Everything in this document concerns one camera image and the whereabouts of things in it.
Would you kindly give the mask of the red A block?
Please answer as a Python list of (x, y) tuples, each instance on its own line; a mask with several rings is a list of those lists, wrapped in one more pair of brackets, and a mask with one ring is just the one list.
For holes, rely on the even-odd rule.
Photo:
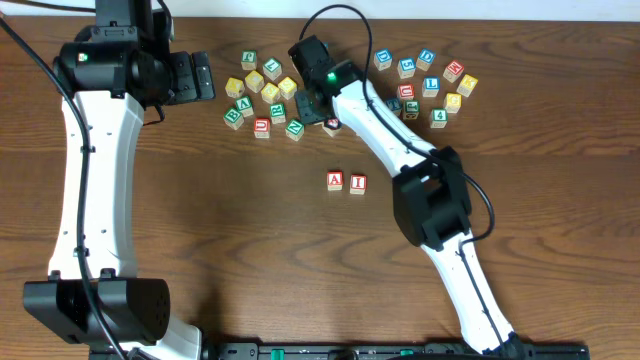
[(327, 189), (329, 191), (341, 191), (344, 186), (342, 171), (329, 171), (327, 173)]

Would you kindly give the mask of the red I block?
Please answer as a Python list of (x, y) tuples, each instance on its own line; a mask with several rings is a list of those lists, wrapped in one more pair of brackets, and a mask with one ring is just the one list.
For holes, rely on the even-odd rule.
[(367, 189), (367, 177), (365, 175), (353, 174), (350, 178), (350, 193), (364, 195)]

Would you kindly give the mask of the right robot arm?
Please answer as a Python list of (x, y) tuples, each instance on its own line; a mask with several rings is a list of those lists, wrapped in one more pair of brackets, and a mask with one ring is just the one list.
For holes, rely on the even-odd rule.
[(434, 263), (467, 345), (484, 356), (522, 357), (522, 344), (476, 255), (468, 190), (477, 183), (464, 172), (459, 155), (413, 133), (380, 99), (366, 70), (351, 61), (335, 62), (316, 36), (300, 39), (288, 54), (304, 83), (295, 96), (303, 121), (335, 116), (389, 172), (398, 227)]

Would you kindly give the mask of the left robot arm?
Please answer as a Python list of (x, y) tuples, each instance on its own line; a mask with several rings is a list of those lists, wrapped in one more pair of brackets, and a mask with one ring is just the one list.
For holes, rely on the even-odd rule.
[(25, 284), (24, 308), (93, 359), (211, 359), (203, 332), (172, 313), (167, 283), (139, 276), (132, 237), (144, 114), (213, 99), (209, 58), (171, 51), (161, 1), (99, 1), (95, 14), (45, 67), (63, 98), (63, 206), (47, 277)]

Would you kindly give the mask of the red E block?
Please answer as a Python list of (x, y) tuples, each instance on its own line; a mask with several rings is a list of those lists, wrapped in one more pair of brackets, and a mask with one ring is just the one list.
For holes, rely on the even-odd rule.
[(342, 123), (336, 119), (328, 119), (323, 123), (324, 131), (331, 137), (335, 137), (342, 129)]

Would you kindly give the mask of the green N block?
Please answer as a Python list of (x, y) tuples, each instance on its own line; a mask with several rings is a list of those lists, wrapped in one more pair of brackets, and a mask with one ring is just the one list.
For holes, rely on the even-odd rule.
[(288, 138), (299, 141), (304, 135), (305, 126), (298, 119), (292, 119), (285, 127), (285, 134)]

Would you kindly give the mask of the yellow block plain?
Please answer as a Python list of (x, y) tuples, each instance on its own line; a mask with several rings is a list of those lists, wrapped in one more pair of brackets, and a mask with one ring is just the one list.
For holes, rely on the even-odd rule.
[(290, 77), (285, 77), (278, 83), (278, 88), (280, 90), (281, 96), (285, 100), (290, 100), (297, 92), (298, 86), (293, 79), (291, 79)]

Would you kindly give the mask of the green R block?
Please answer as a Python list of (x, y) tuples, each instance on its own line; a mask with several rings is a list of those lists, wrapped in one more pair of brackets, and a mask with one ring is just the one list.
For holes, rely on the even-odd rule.
[(286, 122), (286, 107), (283, 103), (274, 103), (270, 105), (270, 120), (273, 124), (282, 124)]

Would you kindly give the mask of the yellow K block left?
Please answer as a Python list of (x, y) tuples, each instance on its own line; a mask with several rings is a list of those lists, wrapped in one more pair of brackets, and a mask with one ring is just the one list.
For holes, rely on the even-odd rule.
[(230, 77), (225, 85), (226, 94), (233, 99), (238, 99), (245, 92), (244, 82), (240, 79)]

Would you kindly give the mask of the yellow k block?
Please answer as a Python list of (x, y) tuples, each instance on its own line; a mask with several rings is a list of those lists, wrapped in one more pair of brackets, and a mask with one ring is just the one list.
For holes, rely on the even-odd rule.
[(471, 95), (471, 93), (473, 92), (474, 88), (477, 86), (478, 84), (478, 79), (469, 75), (469, 74), (465, 74), (457, 89), (456, 92), (464, 97), (469, 97)]
[(233, 99), (238, 99), (245, 92), (244, 82), (240, 79), (230, 77), (225, 85), (226, 94)]

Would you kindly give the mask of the yellow S block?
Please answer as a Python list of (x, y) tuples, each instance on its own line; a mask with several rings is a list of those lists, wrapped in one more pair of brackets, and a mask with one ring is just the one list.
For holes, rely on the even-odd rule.
[(272, 105), (280, 98), (280, 89), (273, 83), (266, 83), (260, 91), (261, 98), (264, 102)]

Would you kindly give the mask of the red U block left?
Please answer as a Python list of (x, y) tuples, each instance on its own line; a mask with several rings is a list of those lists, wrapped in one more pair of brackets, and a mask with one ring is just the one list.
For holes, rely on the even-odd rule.
[(271, 134), (271, 122), (267, 118), (256, 118), (254, 121), (254, 136), (258, 139), (269, 138)]

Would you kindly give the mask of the red u block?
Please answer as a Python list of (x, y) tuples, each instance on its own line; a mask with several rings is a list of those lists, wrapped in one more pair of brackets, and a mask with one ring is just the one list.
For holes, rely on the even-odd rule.
[(271, 122), (267, 118), (256, 118), (254, 121), (254, 136), (258, 139), (269, 138), (271, 134)]
[(397, 87), (396, 95), (401, 101), (413, 100), (415, 88), (412, 84), (401, 84)]

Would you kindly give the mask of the green 7 block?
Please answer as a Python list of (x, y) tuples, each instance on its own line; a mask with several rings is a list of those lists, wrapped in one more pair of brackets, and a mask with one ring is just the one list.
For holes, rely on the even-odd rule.
[(271, 81), (276, 81), (282, 75), (282, 64), (271, 57), (263, 64), (263, 72)]

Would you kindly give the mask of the green B block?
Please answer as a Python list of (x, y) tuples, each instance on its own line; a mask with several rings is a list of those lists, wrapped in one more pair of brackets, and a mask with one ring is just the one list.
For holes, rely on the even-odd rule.
[(233, 130), (238, 130), (244, 124), (244, 116), (234, 107), (230, 107), (224, 113), (223, 120)]

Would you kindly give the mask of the green A block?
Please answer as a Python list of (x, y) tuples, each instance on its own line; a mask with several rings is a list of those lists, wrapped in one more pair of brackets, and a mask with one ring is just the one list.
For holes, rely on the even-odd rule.
[(254, 108), (249, 96), (243, 96), (235, 101), (236, 109), (244, 116), (251, 117), (254, 115)]

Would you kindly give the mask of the yellow C block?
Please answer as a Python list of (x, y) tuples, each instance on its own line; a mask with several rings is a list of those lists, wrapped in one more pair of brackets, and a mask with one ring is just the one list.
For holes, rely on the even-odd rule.
[(245, 84), (249, 90), (258, 93), (265, 85), (264, 77), (258, 71), (252, 70), (246, 75)]

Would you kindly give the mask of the blue T block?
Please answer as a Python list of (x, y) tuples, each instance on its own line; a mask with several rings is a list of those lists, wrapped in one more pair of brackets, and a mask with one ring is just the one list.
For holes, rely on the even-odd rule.
[(399, 117), (402, 113), (402, 102), (398, 98), (390, 98), (385, 101), (387, 107), (397, 116)]

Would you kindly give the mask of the blue d block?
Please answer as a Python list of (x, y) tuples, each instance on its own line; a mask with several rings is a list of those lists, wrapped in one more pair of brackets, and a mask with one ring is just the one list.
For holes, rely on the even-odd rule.
[(423, 48), (416, 59), (416, 67), (423, 71), (428, 71), (436, 58), (436, 53), (430, 49)]
[(378, 71), (384, 71), (391, 67), (393, 57), (388, 48), (380, 49), (374, 54), (374, 65)]

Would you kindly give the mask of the red U block right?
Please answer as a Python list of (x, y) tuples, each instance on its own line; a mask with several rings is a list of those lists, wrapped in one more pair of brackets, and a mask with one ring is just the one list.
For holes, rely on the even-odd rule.
[(401, 101), (413, 100), (415, 88), (412, 84), (401, 84), (397, 87), (396, 95)]

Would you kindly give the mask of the green J block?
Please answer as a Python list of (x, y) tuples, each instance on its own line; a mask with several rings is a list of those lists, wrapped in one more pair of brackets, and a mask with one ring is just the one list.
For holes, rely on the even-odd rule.
[(406, 100), (403, 103), (402, 119), (416, 120), (420, 113), (420, 103), (416, 100)]

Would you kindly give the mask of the blue 5 block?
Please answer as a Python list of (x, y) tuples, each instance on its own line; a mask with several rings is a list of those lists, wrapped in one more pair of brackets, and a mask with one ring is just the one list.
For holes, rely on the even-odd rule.
[(413, 58), (403, 58), (398, 61), (398, 74), (400, 79), (408, 79), (414, 76), (416, 63)]

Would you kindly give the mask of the blue L block right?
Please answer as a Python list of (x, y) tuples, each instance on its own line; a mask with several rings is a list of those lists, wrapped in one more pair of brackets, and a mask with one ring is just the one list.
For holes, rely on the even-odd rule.
[(426, 76), (422, 83), (422, 96), (435, 98), (440, 90), (440, 79), (436, 76)]

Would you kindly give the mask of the blue D block right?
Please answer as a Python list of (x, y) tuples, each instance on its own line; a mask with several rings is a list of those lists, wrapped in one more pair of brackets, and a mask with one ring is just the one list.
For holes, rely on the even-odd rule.
[(436, 58), (436, 53), (430, 49), (423, 48), (416, 59), (416, 67), (423, 71), (428, 71)]

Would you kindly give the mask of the green 4 block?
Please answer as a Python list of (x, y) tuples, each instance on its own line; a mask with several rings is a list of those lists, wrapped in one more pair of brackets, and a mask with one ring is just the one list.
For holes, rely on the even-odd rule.
[(448, 113), (445, 109), (436, 108), (430, 113), (430, 127), (432, 129), (445, 128), (448, 123)]

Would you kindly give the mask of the yellow G block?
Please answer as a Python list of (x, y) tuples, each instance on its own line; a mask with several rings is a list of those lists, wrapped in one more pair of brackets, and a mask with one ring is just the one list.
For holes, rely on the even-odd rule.
[(447, 93), (444, 98), (443, 108), (447, 113), (456, 114), (462, 104), (462, 95), (458, 93)]

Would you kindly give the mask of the red K block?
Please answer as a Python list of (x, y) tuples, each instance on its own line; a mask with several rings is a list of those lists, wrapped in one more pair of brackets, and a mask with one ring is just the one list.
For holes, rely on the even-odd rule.
[(454, 83), (463, 74), (463, 72), (464, 72), (464, 65), (457, 60), (452, 60), (445, 67), (445, 70), (443, 72), (443, 77), (450, 83)]

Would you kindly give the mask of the yellow K block right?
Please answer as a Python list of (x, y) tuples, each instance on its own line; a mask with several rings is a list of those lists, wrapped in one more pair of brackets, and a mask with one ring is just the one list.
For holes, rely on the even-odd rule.
[(474, 88), (477, 86), (478, 84), (478, 79), (469, 75), (469, 74), (465, 74), (457, 89), (456, 92), (464, 97), (469, 97), (471, 95), (471, 93), (473, 92)]

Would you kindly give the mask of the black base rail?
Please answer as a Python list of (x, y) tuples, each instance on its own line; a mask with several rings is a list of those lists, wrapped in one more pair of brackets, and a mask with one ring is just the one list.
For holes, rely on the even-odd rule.
[(478, 353), (460, 343), (422, 345), (259, 345), (221, 343), (208, 345), (202, 359), (208, 360), (386, 360), (386, 359), (480, 359), (480, 360), (590, 360), (586, 346), (533, 345), (515, 343), (501, 351)]

